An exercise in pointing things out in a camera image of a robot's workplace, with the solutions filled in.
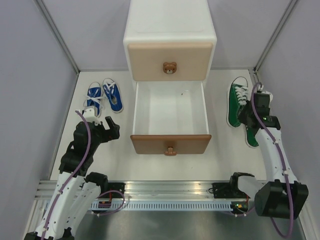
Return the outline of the brown drawer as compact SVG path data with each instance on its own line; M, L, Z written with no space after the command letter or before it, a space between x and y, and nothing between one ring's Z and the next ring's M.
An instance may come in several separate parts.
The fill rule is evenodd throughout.
M203 154L209 131L201 81L141 81L136 84L132 141L140 155Z

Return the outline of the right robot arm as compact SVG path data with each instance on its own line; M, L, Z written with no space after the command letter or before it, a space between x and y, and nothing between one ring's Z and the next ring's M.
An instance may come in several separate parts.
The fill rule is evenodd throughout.
M236 180L229 183L228 192L235 198L243 194L253 198L258 216L295 220L309 190L291 170L282 143L281 125L276 116L270 115L269 104L269 94L255 92L238 114L240 122L253 131L258 143L266 183L259 183L252 174L238 172Z

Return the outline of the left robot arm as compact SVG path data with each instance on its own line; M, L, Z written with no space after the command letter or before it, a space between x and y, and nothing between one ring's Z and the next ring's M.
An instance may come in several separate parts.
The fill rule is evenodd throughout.
M108 177L88 169L101 144L120 137L120 126L110 116L102 122L81 116L59 166L59 174L49 206L40 224L25 235L26 240L73 240L93 201L109 193Z

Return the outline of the green sneaker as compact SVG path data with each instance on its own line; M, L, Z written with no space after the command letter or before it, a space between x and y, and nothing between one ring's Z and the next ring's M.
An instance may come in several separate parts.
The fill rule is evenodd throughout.
M248 80L243 76L236 77L227 90L227 124L233 128L241 125L239 111L247 104L249 94Z
M257 148L259 146L255 135L254 135L254 131L252 128L248 127L248 126L244 126L245 127L245 140L246 140L246 144L250 147L250 148Z

